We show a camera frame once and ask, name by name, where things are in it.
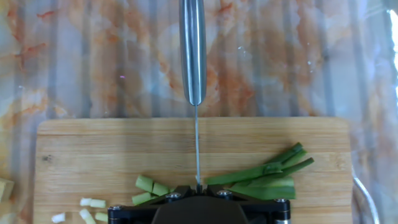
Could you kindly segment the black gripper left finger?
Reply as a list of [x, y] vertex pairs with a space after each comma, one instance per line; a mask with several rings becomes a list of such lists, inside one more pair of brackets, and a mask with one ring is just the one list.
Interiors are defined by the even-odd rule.
[[197, 187], [181, 185], [140, 205], [115, 205], [108, 208], [108, 224], [156, 223], [156, 215], [162, 206], [192, 196], [197, 196]]

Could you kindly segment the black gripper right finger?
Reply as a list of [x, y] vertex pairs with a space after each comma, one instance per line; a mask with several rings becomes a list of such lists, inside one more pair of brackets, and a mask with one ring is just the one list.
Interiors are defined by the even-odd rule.
[[291, 186], [209, 185], [201, 190], [202, 223], [290, 223]]

